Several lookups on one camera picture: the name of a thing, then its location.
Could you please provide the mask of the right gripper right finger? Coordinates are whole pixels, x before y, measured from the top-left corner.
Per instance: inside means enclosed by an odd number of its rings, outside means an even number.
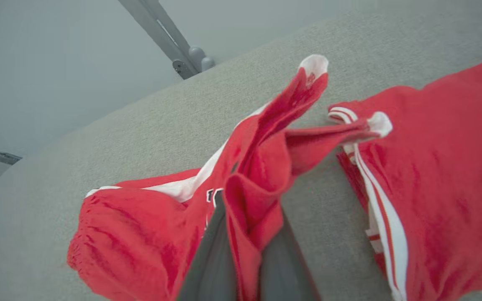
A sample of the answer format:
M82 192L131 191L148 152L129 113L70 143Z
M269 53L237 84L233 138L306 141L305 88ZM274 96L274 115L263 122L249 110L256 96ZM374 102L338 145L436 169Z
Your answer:
M319 301L312 274L285 211L283 226L266 246L260 267L262 301Z

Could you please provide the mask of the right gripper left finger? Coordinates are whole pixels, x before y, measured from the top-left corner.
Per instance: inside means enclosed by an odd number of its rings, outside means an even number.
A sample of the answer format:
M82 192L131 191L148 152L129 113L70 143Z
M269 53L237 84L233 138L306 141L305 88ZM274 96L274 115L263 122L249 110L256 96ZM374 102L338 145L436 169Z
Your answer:
M214 191L211 200L215 210L180 288L178 301L237 300L237 278L222 190Z

